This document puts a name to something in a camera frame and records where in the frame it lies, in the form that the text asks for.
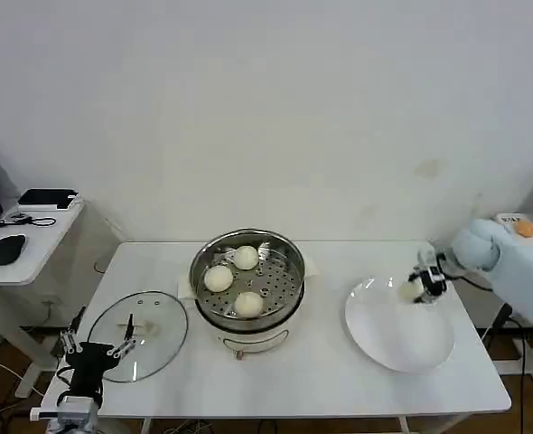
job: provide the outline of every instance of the small white table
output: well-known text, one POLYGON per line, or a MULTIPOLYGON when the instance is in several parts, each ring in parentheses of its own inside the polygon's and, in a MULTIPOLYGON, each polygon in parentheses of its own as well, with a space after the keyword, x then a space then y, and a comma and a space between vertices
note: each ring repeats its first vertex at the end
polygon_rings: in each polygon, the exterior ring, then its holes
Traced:
MULTIPOLYGON (((79 202, 67 211, 27 212, 34 219, 43 217, 56 219, 55 224, 52 226, 39 227, 26 224, 0 228, 0 239, 18 234, 23 234, 27 237, 25 247, 18 260, 13 264, 0 267, 0 287, 21 286, 32 283, 78 217, 82 207, 83 203, 79 202)), ((11 209, 6 214, 14 211, 15 209, 11 209)), ((22 330, 15 319, 13 310, 8 308, 1 297, 0 335, 33 361, 24 376, 24 381, 20 383, 15 392, 17 397, 26 397, 29 395, 30 389, 40 372, 55 370, 56 359, 51 356, 50 350, 56 343, 56 338, 52 337, 46 340, 44 344, 38 344, 22 330)))
MULTIPOLYGON (((359 418, 453 415, 442 432, 475 412, 503 411, 510 397, 452 288, 440 300, 455 333, 450 359, 430 373, 395 373, 373 362, 345 331, 347 295, 362 277, 406 277, 422 241, 298 242, 319 275, 309 278, 289 338, 276 349, 237 361, 186 302, 182 350, 159 373, 134 383, 104 383, 103 418, 359 418)), ((79 329, 86 339, 97 317, 121 297, 146 290, 177 293, 200 243, 122 244, 79 329)), ((64 384, 54 378, 43 407, 64 384)))

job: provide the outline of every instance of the glass lid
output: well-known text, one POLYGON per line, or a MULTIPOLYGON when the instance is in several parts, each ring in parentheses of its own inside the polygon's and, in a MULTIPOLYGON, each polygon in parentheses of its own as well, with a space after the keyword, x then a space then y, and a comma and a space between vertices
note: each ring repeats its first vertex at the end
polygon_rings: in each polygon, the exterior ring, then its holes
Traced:
POLYGON ((158 291, 138 292, 118 300, 98 317, 89 341, 118 347, 124 341, 126 324, 134 316, 136 347, 120 364, 104 373, 112 382, 137 382, 164 368, 180 351, 188 317, 181 302, 158 291))

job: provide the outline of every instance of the computer mouse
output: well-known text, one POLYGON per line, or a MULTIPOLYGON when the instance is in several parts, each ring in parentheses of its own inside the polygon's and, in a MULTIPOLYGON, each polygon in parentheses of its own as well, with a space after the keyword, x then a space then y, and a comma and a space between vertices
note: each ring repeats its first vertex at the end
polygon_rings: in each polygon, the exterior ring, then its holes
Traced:
POLYGON ((12 235, 0 240, 0 265, 9 265, 15 262, 22 254, 25 244, 25 235, 12 235))

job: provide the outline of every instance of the black phone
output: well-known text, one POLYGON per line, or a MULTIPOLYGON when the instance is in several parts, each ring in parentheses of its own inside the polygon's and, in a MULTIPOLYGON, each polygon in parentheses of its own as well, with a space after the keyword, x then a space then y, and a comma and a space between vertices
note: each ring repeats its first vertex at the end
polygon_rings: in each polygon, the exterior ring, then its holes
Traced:
POLYGON ((17 201, 22 206, 55 206, 57 210, 67 210, 78 192, 61 188, 31 188, 17 201))

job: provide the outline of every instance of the robotic arm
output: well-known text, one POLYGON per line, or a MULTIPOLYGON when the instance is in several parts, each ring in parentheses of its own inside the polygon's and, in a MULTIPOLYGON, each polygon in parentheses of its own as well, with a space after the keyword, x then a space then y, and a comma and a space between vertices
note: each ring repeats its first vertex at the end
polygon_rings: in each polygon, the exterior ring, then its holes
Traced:
MULTIPOLYGON (((496 222, 473 220, 440 255, 456 269, 485 277, 499 298, 533 322, 533 246, 522 246, 496 222)), ((438 261, 422 262, 409 280, 421 277, 425 292, 416 302, 431 302, 445 291, 444 271, 438 261)))
POLYGON ((118 347, 93 342, 79 343, 76 339, 79 323, 84 314, 83 307, 72 320, 70 327, 60 335, 69 366, 61 368, 56 376, 69 388, 58 398, 57 407, 52 409, 33 408, 30 420, 48 419, 47 434, 93 434, 96 432, 98 409, 102 406, 102 377, 104 372, 116 368, 134 347, 133 316, 126 325, 124 342, 118 347), (62 373, 73 371, 71 381, 61 377, 62 373))

